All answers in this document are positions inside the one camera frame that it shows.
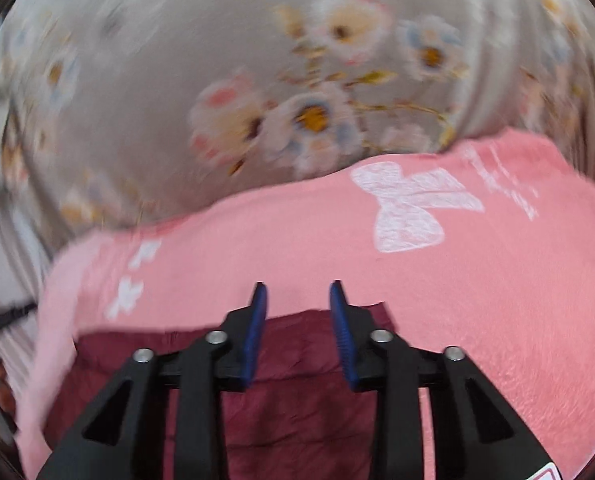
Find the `pink bow print blanket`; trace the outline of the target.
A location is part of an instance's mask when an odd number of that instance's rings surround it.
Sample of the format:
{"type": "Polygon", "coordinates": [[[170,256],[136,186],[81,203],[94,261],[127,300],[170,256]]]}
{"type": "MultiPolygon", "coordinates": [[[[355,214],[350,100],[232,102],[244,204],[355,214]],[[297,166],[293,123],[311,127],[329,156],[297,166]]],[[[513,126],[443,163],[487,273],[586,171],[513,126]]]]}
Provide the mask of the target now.
{"type": "Polygon", "coordinates": [[[548,140],[508,130],[443,155],[376,157],[57,258],[38,309],[17,444],[35,478],[47,417],[91,332],[202,335],[256,283],[270,320],[353,304],[409,344],[464,348],[564,478],[595,454],[595,185],[548,140]]]}

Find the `grey floral bed sheet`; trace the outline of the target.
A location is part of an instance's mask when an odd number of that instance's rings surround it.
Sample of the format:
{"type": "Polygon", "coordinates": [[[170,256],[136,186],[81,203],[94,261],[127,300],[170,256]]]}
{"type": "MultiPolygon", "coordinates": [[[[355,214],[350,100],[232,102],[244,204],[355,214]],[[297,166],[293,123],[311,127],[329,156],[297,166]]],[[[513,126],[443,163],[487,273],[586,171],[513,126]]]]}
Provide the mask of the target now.
{"type": "Polygon", "coordinates": [[[588,0],[12,0],[0,196],[58,247],[505,127],[595,180],[588,0]]]}

